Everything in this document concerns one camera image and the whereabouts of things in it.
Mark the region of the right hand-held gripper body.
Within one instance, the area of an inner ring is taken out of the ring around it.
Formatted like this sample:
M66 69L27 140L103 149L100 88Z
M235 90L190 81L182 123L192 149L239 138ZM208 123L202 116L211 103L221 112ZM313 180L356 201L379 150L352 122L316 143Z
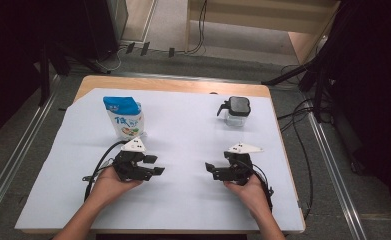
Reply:
M234 181L238 185L245 185L248 182L248 178L256 173L250 154L262 151L261 147L242 142L229 147L224 152L224 157L228 160L230 166L219 168L220 172L225 174L224 181Z

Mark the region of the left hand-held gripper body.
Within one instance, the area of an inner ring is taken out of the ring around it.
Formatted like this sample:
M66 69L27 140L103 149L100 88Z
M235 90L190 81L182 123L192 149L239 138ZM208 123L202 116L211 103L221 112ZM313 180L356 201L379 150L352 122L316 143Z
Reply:
M149 181L153 170L139 166L139 162L149 162L150 156L145 155L146 148L139 137L125 143L113 160L112 166L121 181Z

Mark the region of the blue and white bag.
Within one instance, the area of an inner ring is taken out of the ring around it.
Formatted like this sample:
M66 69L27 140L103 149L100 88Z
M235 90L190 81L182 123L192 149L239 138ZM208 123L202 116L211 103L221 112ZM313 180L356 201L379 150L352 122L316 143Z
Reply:
M103 103L119 138L128 141L144 133L142 106L133 97L105 96Z

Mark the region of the clear jar with black lid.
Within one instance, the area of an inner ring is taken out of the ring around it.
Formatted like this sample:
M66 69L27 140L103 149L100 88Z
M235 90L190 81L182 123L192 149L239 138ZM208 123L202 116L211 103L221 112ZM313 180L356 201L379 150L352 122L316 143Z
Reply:
M246 97L231 96L225 100L217 111L217 116L222 110L226 110L225 123L232 127L242 127L251 113L250 101Z

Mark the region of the person's left hand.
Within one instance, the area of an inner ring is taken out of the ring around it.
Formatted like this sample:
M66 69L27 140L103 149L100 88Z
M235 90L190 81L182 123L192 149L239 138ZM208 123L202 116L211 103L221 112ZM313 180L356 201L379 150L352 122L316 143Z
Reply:
M88 201L108 205L124 193L141 185L139 180L122 182L113 167L105 168L95 182Z

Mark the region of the person's right hand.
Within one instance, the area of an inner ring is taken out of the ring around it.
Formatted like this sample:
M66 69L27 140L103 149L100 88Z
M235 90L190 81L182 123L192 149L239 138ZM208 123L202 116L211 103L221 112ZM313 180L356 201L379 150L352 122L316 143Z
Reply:
M225 181L224 186L239 197L254 218L271 214L261 181L255 175L243 186L230 181Z

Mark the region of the white paper sheet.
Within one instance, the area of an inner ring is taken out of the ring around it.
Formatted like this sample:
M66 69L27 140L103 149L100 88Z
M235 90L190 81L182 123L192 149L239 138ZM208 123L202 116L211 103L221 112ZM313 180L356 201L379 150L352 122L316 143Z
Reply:
M100 158L112 158L117 136L103 104L119 89L94 89L66 111L49 156L16 223L26 232L62 228L81 206ZM291 170L268 97L253 97L242 127L223 120L223 95L129 91L142 106L147 152L163 173L125 193L99 215L93 227L104 231L255 232L246 207L205 166L225 167L225 151L243 143L258 147L251 160L274 190L273 215L286 232L300 233L305 222Z

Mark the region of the black metal stand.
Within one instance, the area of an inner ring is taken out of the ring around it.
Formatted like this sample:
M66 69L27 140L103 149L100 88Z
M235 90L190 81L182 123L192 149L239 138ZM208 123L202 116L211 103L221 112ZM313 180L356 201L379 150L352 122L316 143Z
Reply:
M83 64L90 70L95 73L100 74L109 74L110 71L102 71L100 67L96 66L88 59L86 59L82 54L73 50L64 43L57 41L44 40L41 43L40 50L40 89L41 97L39 100L39 106L43 106L51 95L50 91L50 78L49 78L49 64L52 64L54 69L60 75L68 75L71 68L65 58L65 56L70 56L77 60L79 63Z
M316 85L315 95L313 98L313 115L316 121L321 123L321 102L324 91L325 81L328 79L328 70L332 59L338 52L336 46L325 43L317 55L309 62L298 66L297 68L272 80L262 81L262 85L274 86L292 77L303 73L304 76L298 83L298 89L301 92L309 91L313 85Z

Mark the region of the grey cabinet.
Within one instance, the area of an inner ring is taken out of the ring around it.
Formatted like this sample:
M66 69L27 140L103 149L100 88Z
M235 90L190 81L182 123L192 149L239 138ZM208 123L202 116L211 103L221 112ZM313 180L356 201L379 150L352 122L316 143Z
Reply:
M126 0L106 0L115 38L121 41L128 20L128 9Z

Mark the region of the light wooden shelf unit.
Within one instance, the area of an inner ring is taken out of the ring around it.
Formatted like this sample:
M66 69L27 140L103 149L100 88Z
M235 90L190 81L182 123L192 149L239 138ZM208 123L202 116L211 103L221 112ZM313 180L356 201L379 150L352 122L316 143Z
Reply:
M206 21L286 31L300 64L332 28L340 0L207 0Z

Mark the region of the metal floor rail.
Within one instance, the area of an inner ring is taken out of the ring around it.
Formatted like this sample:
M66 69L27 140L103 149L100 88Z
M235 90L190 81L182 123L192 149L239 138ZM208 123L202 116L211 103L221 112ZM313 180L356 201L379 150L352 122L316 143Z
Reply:
M323 160L332 181L345 221L350 230L352 239L368 240L360 216L339 171L334 154L327 141L327 137L325 136L323 127L320 123L317 122L313 113L309 114L309 122L314 132L316 141L319 145Z
M8 158L6 165L0 173L0 204L11 185L13 178L15 177L21 163L23 162L31 144L33 143L40 127L46 119L53 102L56 99L58 87L61 85L62 77L56 74L51 82L51 95L46 102L38 107L34 113L29 125L15 146L12 154Z

